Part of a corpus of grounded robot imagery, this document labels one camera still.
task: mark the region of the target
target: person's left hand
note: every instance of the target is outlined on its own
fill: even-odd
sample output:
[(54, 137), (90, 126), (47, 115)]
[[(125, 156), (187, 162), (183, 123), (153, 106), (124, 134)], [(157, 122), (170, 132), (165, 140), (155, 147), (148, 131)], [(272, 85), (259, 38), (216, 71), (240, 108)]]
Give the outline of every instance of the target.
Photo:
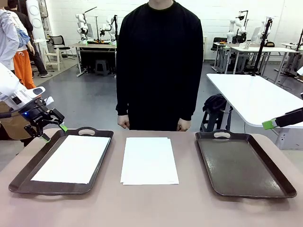
[(180, 118), (177, 126), (177, 131), (187, 131), (191, 126), (191, 121), (185, 121)]
[(33, 55), (35, 55), (35, 49), (34, 47), (32, 46), (32, 44), (30, 42), (27, 43), (27, 46), (29, 48), (29, 50), (33, 53)]

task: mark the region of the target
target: sneaker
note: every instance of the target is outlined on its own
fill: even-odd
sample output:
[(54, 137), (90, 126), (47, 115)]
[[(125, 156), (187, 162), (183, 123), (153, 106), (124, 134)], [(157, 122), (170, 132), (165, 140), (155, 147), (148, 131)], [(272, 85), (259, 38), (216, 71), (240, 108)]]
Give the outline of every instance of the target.
[(41, 75), (41, 78), (52, 77), (52, 74)]

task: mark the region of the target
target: hair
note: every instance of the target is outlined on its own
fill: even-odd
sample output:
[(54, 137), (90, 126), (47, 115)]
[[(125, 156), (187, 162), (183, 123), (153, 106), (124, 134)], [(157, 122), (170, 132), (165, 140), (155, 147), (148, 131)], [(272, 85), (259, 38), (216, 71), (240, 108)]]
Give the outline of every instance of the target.
[(8, 0), (8, 6), (10, 9), (16, 8), (18, 5), (18, 0)]

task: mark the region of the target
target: neck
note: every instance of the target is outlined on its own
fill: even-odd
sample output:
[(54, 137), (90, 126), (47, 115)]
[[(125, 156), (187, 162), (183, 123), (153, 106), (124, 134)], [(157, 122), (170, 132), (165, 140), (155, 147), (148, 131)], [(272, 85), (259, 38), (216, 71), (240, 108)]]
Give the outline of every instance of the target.
[(161, 10), (161, 9), (167, 9), (173, 4), (173, 0), (150, 0), (149, 5), (153, 9)]

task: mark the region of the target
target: hand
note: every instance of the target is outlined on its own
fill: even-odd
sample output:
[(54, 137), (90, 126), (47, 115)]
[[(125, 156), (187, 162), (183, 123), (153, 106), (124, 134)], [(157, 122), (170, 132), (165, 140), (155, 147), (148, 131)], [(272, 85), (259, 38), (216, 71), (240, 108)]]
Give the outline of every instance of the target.
[(124, 129), (126, 129), (126, 128), (129, 129), (128, 115), (118, 116), (118, 125), (120, 125)]
[(31, 52), (33, 52), (33, 55), (35, 55), (35, 49), (34, 49), (34, 47), (32, 46), (32, 44), (31, 44), (30, 42), (28, 42), (28, 43), (27, 43), (27, 46), (28, 46), (29, 50), (30, 50)]
[(180, 118), (177, 126), (177, 131), (187, 131), (191, 126), (191, 121), (185, 121)]

